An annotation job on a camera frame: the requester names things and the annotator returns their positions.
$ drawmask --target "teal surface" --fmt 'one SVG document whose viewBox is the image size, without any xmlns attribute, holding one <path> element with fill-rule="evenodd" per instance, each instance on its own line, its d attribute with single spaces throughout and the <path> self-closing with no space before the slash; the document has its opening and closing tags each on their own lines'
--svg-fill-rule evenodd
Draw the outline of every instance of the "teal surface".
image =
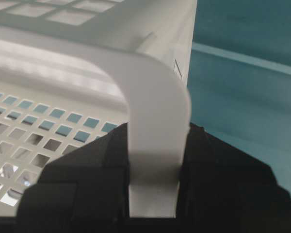
<svg viewBox="0 0 291 233">
<path fill-rule="evenodd" d="M 291 0 L 199 0 L 194 43 L 206 49 L 192 50 L 192 122 L 269 164 L 291 194 Z"/>
</svg>

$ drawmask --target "teal background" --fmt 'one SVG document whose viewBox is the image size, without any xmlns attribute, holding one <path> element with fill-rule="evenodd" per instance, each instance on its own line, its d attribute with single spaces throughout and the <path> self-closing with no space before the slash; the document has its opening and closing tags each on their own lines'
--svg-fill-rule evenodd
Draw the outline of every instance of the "teal background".
<svg viewBox="0 0 291 233">
<path fill-rule="evenodd" d="M 198 0 L 194 43 L 278 63 L 193 49 L 188 89 L 192 122 L 269 164 L 291 193 L 291 0 Z"/>
</svg>

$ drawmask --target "white plastic handle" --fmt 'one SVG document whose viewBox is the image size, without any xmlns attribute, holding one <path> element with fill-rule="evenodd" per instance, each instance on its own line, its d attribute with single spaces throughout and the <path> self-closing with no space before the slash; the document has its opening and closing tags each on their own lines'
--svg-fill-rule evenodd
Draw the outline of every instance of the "white plastic handle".
<svg viewBox="0 0 291 233">
<path fill-rule="evenodd" d="M 130 216 L 174 217 L 191 116 L 188 91 L 176 75 L 144 55 L 5 27 L 0 27 L 0 41 L 80 58 L 114 79 L 129 109 Z"/>
</svg>

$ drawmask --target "black plastic object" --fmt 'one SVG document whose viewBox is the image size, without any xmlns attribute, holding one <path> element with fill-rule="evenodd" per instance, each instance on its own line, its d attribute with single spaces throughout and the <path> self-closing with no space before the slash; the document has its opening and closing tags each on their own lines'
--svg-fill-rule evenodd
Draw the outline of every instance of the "black plastic object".
<svg viewBox="0 0 291 233">
<path fill-rule="evenodd" d="M 48 164 L 0 233 L 291 233 L 291 198 L 271 168 L 193 124 L 179 180 L 176 218 L 129 218 L 124 124 Z"/>
</svg>

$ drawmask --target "perforated grid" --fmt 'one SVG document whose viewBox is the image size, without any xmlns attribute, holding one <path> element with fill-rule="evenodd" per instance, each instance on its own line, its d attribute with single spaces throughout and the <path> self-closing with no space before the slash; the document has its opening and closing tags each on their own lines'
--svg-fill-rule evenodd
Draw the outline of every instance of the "perforated grid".
<svg viewBox="0 0 291 233">
<path fill-rule="evenodd" d="M 81 25 L 123 0 L 0 0 L 0 11 L 41 20 Z"/>
<path fill-rule="evenodd" d="M 126 114 L 103 107 L 0 83 L 2 215 L 15 215 L 24 190 L 36 182 L 47 163 L 125 121 Z"/>
</svg>

